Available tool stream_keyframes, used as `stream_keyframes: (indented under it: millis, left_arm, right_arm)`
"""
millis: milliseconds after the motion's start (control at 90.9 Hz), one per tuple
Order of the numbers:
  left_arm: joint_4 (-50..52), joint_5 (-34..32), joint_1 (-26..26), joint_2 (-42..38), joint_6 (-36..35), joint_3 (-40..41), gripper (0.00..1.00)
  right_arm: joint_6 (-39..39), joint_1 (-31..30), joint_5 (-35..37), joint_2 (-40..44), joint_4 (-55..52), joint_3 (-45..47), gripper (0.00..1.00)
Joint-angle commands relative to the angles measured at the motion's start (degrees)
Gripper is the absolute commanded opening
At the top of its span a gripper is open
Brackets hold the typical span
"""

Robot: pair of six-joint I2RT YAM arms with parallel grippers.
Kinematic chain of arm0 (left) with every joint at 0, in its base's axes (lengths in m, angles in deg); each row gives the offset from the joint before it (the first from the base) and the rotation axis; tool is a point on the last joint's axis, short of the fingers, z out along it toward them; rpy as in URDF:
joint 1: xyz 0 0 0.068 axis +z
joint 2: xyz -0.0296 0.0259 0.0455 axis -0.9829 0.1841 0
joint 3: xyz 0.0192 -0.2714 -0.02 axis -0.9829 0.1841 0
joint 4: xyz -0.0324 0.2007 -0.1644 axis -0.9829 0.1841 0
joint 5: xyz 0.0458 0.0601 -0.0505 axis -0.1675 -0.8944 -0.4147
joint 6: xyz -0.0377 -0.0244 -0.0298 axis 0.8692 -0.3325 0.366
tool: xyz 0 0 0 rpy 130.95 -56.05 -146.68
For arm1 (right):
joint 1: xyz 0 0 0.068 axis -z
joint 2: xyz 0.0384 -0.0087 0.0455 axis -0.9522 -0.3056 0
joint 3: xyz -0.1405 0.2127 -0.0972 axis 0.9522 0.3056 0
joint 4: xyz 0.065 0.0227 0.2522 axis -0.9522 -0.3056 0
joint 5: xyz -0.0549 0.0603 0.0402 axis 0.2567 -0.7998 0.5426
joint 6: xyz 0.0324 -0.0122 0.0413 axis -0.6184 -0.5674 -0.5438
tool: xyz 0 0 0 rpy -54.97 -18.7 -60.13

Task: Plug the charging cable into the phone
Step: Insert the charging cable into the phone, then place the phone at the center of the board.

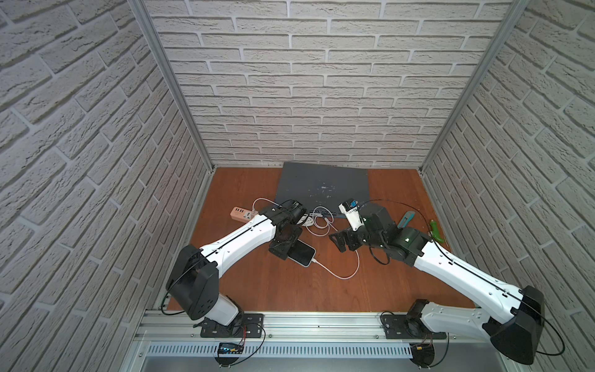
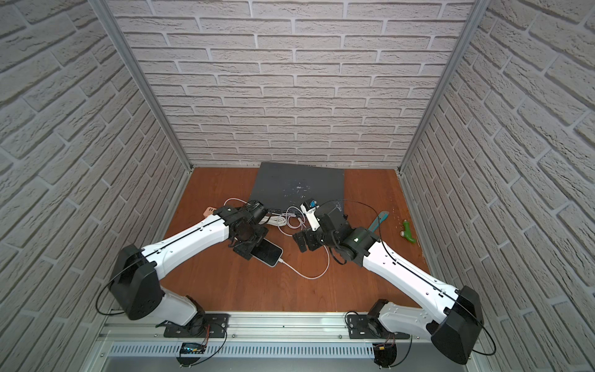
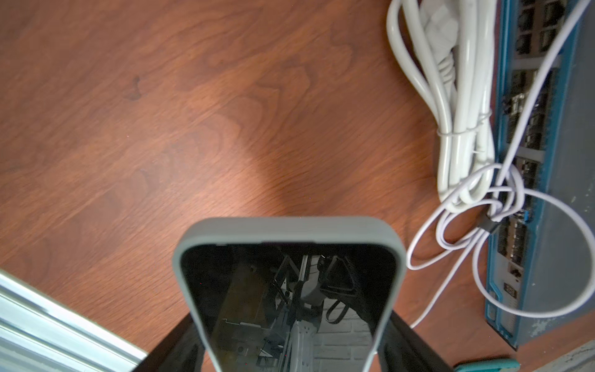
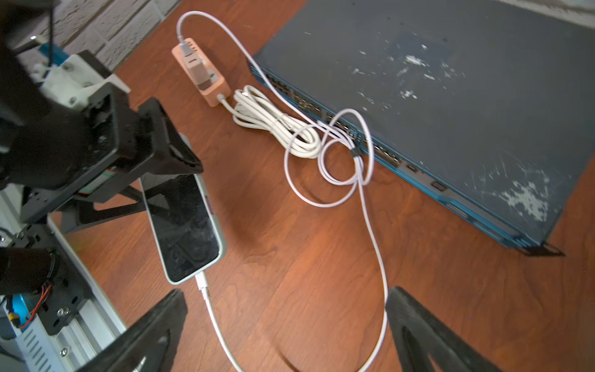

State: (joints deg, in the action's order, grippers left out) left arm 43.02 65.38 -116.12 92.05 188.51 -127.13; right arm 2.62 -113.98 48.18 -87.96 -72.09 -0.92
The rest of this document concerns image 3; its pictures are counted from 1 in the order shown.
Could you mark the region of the smartphone with green case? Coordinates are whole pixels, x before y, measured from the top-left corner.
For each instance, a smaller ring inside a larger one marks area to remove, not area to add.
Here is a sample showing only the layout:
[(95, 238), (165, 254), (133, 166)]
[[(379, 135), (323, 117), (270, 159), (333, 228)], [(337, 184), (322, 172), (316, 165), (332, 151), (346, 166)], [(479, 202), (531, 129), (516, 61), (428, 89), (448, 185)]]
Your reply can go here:
[(368, 371), (405, 249), (370, 217), (213, 218), (173, 268), (211, 371)]

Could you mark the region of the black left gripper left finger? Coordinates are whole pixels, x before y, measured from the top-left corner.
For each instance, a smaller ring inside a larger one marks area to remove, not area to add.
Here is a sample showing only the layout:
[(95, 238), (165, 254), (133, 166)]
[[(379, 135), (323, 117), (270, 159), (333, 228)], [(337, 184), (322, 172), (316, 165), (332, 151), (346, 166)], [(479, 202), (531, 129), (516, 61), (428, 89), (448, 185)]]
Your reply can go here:
[(201, 371), (204, 356), (197, 326), (187, 314), (133, 371)]

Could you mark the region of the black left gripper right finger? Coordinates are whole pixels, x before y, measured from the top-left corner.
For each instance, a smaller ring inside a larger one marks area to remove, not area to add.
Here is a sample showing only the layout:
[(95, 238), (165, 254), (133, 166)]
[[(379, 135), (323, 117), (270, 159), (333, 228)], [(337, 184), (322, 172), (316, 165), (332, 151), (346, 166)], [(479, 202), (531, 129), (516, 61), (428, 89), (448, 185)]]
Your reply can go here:
[(377, 354), (383, 372), (453, 372), (396, 312), (385, 327)]

